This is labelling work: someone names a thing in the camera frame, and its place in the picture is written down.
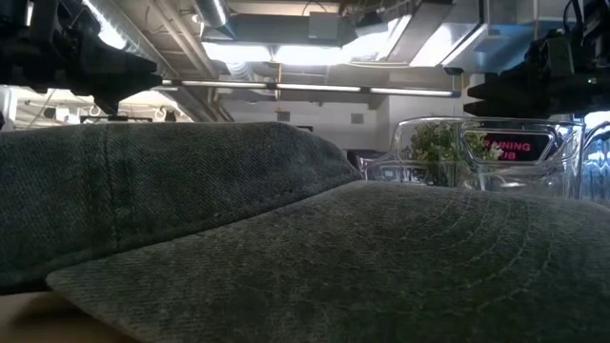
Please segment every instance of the cable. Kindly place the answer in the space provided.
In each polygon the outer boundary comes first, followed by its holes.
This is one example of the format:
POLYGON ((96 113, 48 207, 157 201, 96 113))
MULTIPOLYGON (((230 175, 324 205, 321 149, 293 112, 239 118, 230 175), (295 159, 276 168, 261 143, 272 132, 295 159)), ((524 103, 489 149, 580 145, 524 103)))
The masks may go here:
POLYGON ((307 4, 305 4, 305 7, 303 8, 303 12, 301 13, 301 16, 305 15, 305 10, 306 10, 306 9, 307 9, 307 8, 308 8, 308 7, 309 7, 309 6, 310 6, 312 3, 314 3, 314 4, 316 4, 316 5, 320 6, 320 7, 322 7, 322 9, 323 9, 325 12, 327 12, 327 13, 328 13, 328 11, 327 11, 327 10, 326 10, 326 8, 324 7, 324 5, 320 4, 320 3, 319 3, 319 2, 317 2, 317 1, 312 1, 312 0, 310 0, 310 1, 308 1, 308 2, 307 2, 307 4))

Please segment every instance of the wall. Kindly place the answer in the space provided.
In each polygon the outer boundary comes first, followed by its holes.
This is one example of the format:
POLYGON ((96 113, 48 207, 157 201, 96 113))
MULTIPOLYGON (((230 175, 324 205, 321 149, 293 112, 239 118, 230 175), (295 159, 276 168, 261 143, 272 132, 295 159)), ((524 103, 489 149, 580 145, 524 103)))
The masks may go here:
POLYGON ((375 134, 375 147, 377 151, 389 150, 390 137, 394 127, 390 125, 390 98, 385 98, 381 106, 377 109, 377 127, 375 134))
POLYGON ((370 111, 367 104, 224 101, 223 106, 236 122, 274 122, 279 106, 291 113, 287 124, 314 127, 315 134, 342 149, 376 147, 376 111, 370 111), (364 124, 352 124, 352 113, 364 114, 364 124))

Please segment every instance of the green plant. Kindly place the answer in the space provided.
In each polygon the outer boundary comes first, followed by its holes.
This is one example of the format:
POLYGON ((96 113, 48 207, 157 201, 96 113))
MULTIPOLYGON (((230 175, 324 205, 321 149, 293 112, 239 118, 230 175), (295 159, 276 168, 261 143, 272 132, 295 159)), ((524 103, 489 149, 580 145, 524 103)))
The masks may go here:
MULTIPOLYGON (((463 152, 459 146, 459 124, 422 123, 411 136, 411 145, 400 152, 401 159, 425 162, 416 168, 416 177, 435 186, 455 186, 460 173, 468 173, 463 152)), ((486 147, 485 133, 469 132, 464 135, 465 144, 471 153, 481 160, 498 160, 502 150, 486 147)))

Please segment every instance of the robotic arm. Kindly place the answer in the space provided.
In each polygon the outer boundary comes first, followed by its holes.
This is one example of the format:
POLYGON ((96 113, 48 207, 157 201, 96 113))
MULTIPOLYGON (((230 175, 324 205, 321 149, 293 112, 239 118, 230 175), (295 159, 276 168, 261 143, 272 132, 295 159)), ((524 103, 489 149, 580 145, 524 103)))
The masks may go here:
POLYGON ((531 44, 525 60, 468 90, 481 99, 464 110, 476 116, 548 118, 610 110, 610 1, 570 0, 577 24, 531 44))
POLYGON ((81 0, 37 0, 29 26, 27 12, 28 0, 0 1, 0 84, 92 95, 106 114, 161 84, 154 62, 100 40, 100 24, 81 0))

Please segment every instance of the baseball cap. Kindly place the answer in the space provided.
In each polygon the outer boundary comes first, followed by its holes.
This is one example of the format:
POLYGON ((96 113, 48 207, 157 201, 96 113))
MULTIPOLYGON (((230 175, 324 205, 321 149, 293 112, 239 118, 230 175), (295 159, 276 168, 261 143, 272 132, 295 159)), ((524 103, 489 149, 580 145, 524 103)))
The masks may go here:
POLYGON ((606 340, 610 211, 360 181, 280 124, 0 137, 0 287, 145 342, 606 340))

